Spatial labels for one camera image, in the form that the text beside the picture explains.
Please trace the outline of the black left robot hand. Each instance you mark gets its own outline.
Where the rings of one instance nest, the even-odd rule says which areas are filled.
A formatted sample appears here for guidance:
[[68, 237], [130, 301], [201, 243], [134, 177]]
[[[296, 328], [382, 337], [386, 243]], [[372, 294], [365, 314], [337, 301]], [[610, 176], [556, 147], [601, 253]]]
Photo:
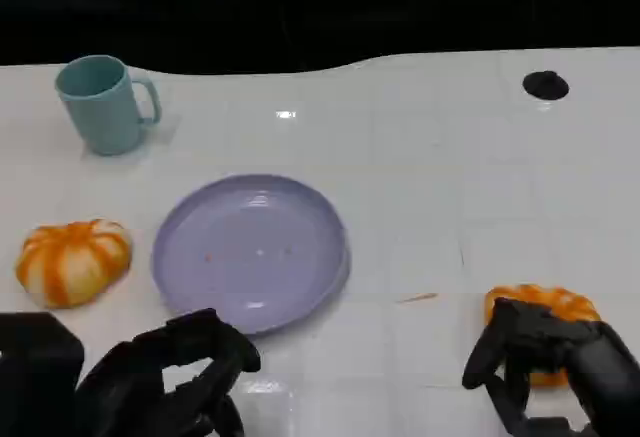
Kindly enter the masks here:
[[255, 373], [253, 343], [213, 309], [113, 347], [75, 393], [77, 436], [242, 436], [230, 392]]

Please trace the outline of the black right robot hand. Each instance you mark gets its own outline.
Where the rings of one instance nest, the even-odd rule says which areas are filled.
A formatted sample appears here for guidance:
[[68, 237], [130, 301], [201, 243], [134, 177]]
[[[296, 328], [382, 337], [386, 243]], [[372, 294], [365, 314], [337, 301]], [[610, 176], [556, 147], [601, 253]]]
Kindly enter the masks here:
[[564, 417], [529, 417], [535, 371], [563, 370], [589, 423], [582, 436], [639, 433], [639, 363], [601, 321], [568, 321], [544, 305], [499, 298], [467, 360], [462, 385], [485, 387], [512, 436], [574, 436]]

